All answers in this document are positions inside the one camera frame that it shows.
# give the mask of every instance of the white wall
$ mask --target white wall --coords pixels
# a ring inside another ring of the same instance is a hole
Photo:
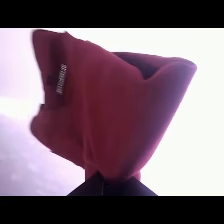
[[[28,122],[43,99],[31,30],[0,29],[0,178],[10,186],[8,190],[0,187],[0,195],[65,195],[84,180],[83,171],[50,153],[28,130]],[[198,71],[157,151],[142,170],[142,182],[159,195],[224,195],[224,29],[48,30],[67,30],[110,51],[179,56],[195,62]],[[29,152],[29,158],[15,165],[23,152]],[[35,180],[43,182],[32,188],[27,184],[35,173],[27,165],[30,162],[39,166]],[[43,171],[43,164],[49,171]],[[66,175],[60,176],[60,167]],[[13,178],[16,170],[20,175]],[[52,173],[54,180],[48,185],[60,185],[56,189],[44,185]],[[13,188],[13,181],[21,184]]]

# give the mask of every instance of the white background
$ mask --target white background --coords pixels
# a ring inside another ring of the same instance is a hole
[[[0,29],[0,195],[66,195],[84,172],[29,132],[43,101],[33,29]],[[67,30],[109,51],[189,59],[198,70],[142,182],[158,195],[224,195],[224,29]]]

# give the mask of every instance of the black object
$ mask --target black object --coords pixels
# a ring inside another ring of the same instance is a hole
[[[132,177],[120,184],[110,184],[98,172],[77,187],[68,196],[157,196]]]

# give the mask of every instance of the red cloth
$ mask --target red cloth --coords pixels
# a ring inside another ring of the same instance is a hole
[[[31,131],[45,146],[114,181],[139,176],[196,71],[181,58],[111,53],[67,32],[36,30],[45,104]],[[63,94],[57,93],[61,64]]]

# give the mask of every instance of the red fabric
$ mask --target red fabric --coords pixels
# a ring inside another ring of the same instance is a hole
[[[33,46],[45,92],[45,104],[31,122],[33,135],[83,167],[86,178],[99,171],[109,180],[139,179],[196,65],[111,53],[68,33],[44,30],[34,31]],[[63,95],[56,93],[61,64],[67,66]]]

